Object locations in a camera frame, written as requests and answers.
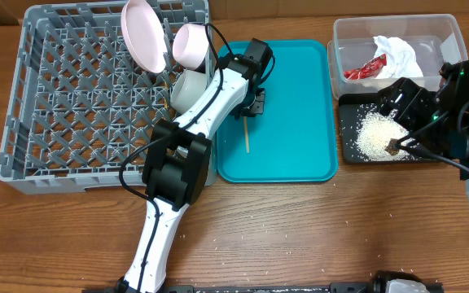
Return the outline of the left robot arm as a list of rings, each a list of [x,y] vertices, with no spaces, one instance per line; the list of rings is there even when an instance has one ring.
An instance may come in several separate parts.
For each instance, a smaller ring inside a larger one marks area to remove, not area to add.
[[[121,281],[122,292],[157,292],[166,279],[169,251],[185,211],[201,194],[210,165],[212,138],[227,116],[254,116],[276,64],[273,54],[228,54],[217,61],[209,86],[185,113],[156,123],[151,141],[121,164],[146,156],[140,194],[146,216],[134,260]]]

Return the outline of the small pink bowl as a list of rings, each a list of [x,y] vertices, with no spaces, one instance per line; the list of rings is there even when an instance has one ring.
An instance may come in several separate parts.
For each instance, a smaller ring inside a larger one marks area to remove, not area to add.
[[[208,47],[203,25],[184,24],[173,40],[173,57],[183,67],[196,70],[204,62]]]

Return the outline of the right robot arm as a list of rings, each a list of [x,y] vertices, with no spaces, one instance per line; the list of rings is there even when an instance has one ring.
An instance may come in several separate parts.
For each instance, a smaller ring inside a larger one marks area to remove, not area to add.
[[[444,63],[430,91],[402,77],[377,93],[379,113],[407,130],[391,146],[458,168],[469,200],[469,60]]]

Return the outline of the wooden chopstick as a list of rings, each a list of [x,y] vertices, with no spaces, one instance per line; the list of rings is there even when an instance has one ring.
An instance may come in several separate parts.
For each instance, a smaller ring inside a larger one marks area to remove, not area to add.
[[[164,108],[166,110],[169,109],[169,92],[168,92],[168,84],[164,82],[164,90],[162,91],[163,99],[164,99]]]
[[[243,118],[243,131],[244,131],[246,153],[249,154],[250,153],[250,141],[249,141],[249,133],[248,133],[248,119],[246,116]]]

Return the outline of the white napkin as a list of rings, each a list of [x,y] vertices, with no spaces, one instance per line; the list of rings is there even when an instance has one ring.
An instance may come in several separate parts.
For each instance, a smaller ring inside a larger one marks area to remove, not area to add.
[[[376,79],[423,77],[414,49],[406,41],[399,37],[377,36],[374,42],[377,45],[375,57],[385,55],[387,62]]]

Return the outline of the grey bowl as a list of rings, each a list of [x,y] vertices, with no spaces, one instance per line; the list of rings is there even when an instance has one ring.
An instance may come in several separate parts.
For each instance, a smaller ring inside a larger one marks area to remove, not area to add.
[[[171,107],[179,114],[187,112],[204,93],[207,82],[205,73],[185,70],[173,86],[170,96]]]

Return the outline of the large pink plate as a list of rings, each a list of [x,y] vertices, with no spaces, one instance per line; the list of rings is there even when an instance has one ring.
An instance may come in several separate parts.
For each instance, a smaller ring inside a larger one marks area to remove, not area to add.
[[[143,70],[155,74],[166,67],[164,31],[157,14],[145,0],[129,0],[121,11],[121,32],[128,52]]]

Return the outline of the red snack wrapper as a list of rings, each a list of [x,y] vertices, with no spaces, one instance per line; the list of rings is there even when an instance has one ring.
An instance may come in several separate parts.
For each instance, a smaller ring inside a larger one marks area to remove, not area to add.
[[[365,63],[360,68],[354,68],[344,72],[344,77],[348,80],[361,80],[370,77],[377,77],[384,66],[387,65],[387,56],[382,54]]]

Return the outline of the white cup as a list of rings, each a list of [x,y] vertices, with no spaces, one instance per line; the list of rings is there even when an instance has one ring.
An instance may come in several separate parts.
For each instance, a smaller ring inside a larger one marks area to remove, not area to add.
[[[179,146],[179,147],[177,148],[177,153],[178,153],[181,157],[186,158],[186,157],[188,156],[189,151],[188,151],[187,148],[185,148],[185,147],[183,147],[183,146]]]

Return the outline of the brown food scrap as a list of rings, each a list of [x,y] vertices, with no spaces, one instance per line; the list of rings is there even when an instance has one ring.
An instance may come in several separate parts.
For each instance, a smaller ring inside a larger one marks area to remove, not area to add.
[[[397,140],[392,138],[384,150],[391,156],[397,155],[400,151],[400,148],[397,145]]]

